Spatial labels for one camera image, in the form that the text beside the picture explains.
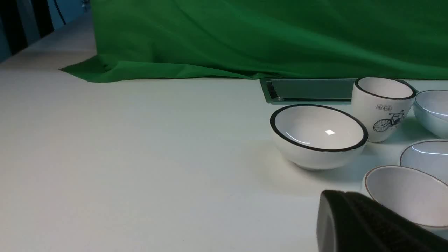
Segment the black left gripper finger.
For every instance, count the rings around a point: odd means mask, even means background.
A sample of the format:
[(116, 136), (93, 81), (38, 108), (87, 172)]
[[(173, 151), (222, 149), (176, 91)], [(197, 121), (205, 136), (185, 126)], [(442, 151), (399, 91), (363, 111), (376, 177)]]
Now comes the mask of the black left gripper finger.
[(446, 252), (446, 239), (358, 192), (320, 193), (320, 252)]

